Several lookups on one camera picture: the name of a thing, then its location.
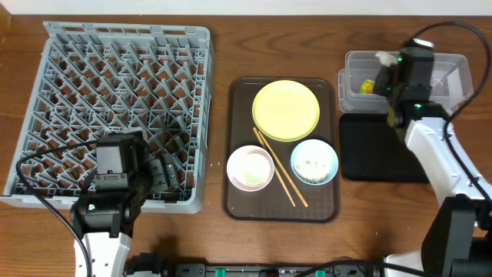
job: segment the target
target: bowl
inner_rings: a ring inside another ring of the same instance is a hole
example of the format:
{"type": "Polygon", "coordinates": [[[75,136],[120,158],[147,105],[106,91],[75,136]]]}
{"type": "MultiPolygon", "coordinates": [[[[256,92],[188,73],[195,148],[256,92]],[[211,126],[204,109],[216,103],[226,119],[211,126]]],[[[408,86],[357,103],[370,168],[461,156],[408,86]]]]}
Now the bowl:
{"type": "Polygon", "coordinates": [[[226,171],[232,185],[245,192],[266,187],[274,176],[274,161],[261,147],[247,145],[229,157],[226,171]]]}
{"type": "Polygon", "coordinates": [[[291,167],[302,182],[323,185],[337,174],[337,153],[326,142],[308,139],[295,147],[291,155],[291,167]]]}

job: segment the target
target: white bowl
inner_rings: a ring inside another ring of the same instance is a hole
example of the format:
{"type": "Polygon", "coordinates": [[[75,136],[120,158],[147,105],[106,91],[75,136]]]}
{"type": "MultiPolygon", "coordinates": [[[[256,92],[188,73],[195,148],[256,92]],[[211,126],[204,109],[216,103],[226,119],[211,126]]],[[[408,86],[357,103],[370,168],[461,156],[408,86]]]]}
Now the white bowl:
{"type": "Polygon", "coordinates": [[[261,147],[254,145],[243,146],[236,149],[229,157],[226,167],[228,178],[232,185],[245,192],[256,192],[270,183],[274,176],[274,161],[270,154],[261,147]],[[248,169],[257,167],[256,175],[257,179],[248,180],[246,174],[248,169]]]}

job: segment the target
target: wooden table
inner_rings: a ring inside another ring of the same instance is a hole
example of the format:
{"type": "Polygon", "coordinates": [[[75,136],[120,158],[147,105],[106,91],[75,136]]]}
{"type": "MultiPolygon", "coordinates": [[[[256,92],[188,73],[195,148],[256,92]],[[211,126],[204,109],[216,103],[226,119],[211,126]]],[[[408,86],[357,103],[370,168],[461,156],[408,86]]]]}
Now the wooden table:
{"type": "MultiPolygon", "coordinates": [[[[44,20],[203,25],[210,28],[217,51],[205,205],[195,215],[140,215],[129,256],[158,252],[172,260],[317,264],[340,256],[379,259],[419,249],[437,212],[432,188],[425,184],[342,180],[341,214],[331,224],[228,218],[221,207],[228,87],[241,76],[319,77],[337,91],[337,73],[348,51],[397,50],[418,29],[451,19],[476,25],[492,42],[492,18],[480,17],[13,16],[0,52],[0,189],[3,192],[48,38],[44,20]]],[[[424,38],[435,43],[437,52],[466,55],[477,84],[484,70],[484,51],[471,33],[441,28],[424,38]]],[[[489,82],[455,122],[463,147],[489,180],[491,109],[489,82]]],[[[0,275],[74,275],[73,244],[74,239],[48,210],[0,203],[0,275]]]]}

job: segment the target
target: green connector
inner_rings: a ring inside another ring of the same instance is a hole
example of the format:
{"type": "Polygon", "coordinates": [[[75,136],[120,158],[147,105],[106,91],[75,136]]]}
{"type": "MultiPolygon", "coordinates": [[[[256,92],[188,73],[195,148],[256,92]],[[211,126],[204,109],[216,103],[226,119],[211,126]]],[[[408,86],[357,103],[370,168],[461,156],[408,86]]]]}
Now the green connector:
{"type": "Polygon", "coordinates": [[[318,270],[314,274],[315,277],[326,277],[326,272],[324,270],[318,270]]]}
{"type": "Polygon", "coordinates": [[[225,277],[225,269],[215,269],[215,277],[225,277]]]}

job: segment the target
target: white wall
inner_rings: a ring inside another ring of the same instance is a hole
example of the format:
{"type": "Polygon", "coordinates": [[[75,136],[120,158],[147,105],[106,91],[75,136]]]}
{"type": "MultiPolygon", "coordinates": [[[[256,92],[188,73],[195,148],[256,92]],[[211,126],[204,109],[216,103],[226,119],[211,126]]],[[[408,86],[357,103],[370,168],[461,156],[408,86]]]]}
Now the white wall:
{"type": "Polygon", "coordinates": [[[13,15],[492,15],[492,0],[0,0],[0,2],[13,15]]]}

